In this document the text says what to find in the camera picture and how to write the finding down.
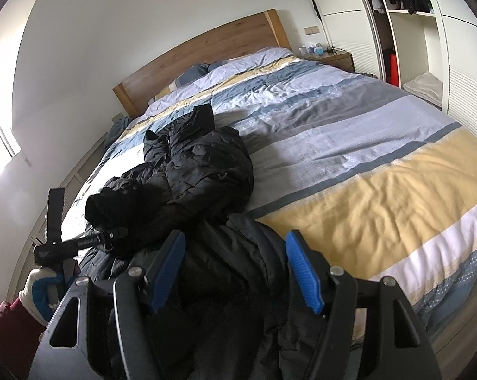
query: nightstand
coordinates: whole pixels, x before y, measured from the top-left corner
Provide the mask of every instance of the nightstand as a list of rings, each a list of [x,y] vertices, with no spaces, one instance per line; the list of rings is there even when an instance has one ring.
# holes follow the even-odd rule
[[[335,50],[334,53],[324,52],[323,55],[305,54],[301,56],[304,60],[318,61],[322,64],[340,68],[343,71],[354,73],[354,63],[351,53],[344,50]]]

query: sliding door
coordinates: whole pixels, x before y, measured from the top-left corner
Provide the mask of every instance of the sliding door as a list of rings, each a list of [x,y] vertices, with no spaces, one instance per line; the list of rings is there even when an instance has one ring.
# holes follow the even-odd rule
[[[364,0],[316,0],[330,44],[353,55],[356,71],[382,76],[375,25]]]

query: blue pillow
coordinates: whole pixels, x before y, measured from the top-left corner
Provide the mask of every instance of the blue pillow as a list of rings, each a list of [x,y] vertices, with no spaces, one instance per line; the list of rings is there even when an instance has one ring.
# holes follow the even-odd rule
[[[215,70],[217,67],[221,67],[223,65],[225,65],[226,63],[228,63],[229,60],[222,60],[222,61],[216,61],[215,63],[212,63],[208,66],[207,70],[209,71],[209,73],[213,70]]]
[[[193,65],[189,70],[177,77],[173,81],[173,84],[176,88],[188,86],[192,82],[195,82],[197,79],[203,77],[204,75],[207,75],[208,73],[209,65],[205,63],[198,63]]]

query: red cloth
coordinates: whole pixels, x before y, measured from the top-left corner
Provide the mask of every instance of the red cloth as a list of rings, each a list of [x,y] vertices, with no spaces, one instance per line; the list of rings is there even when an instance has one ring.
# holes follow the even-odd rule
[[[399,81],[399,68],[397,66],[397,60],[396,60],[396,54],[392,53],[390,54],[390,67],[391,67],[391,77],[389,83],[391,85],[400,87],[400,81]]]
[[[19,299],[0,305],[0,358],[18,379],[29,376],[38,348],[38,338],[45,327],[24,308]]]

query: blue glove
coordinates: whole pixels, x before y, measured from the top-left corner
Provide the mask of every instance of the blue glove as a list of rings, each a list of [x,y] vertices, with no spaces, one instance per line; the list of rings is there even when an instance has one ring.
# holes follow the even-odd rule
[[[47,326],[52,318],[55,309],[59,305],[59,299],[51,298],[50,292],[54,292],[57,283],[66,282],[66,286],[70,287],[79,273],[76,260],[68,259],[65,262],[74,263],[73,276],[65,279],[62,273],[56,273],[49,267],[34,269],[27,277],[24,290],[19,293],[19,299],[24,308],[33,318],[43,326]]]

